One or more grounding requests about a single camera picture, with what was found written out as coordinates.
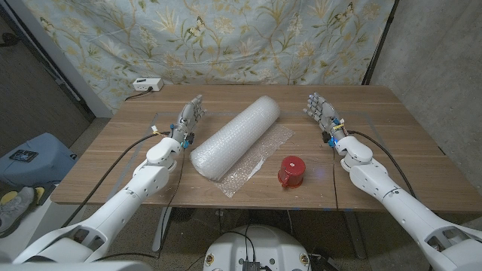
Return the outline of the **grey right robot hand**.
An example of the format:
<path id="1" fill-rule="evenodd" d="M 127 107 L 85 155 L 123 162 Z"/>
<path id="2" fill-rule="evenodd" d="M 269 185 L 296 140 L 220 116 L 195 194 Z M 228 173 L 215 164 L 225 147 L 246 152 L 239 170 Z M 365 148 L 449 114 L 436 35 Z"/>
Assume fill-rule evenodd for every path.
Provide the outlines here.
<path id="1" fill-rule="evenodd" d="M 314 119 L 322 131 L 322 140 L 330 147 L 335 145 L 344 137 L 347 131 L 344 128 L 344 119 L 336 112 L 330 102 L 318 93 L 309 94 L 305 114 Z"/>

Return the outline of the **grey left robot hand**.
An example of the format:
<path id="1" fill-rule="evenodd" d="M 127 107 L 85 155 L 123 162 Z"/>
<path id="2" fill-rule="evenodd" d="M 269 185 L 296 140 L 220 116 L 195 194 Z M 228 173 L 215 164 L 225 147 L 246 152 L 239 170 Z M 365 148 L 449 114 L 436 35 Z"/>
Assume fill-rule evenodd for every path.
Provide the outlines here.
<path id="1" fill-rule="evenodd" d="M 169 137 L 179 142 L 183 148 L 188 148 L 193 144 L 195 127 L 206 113 L 202 102 L 203 96 L 196 96 L 181 110 L 178 115 L 178 122 L 170 126 Z"/>

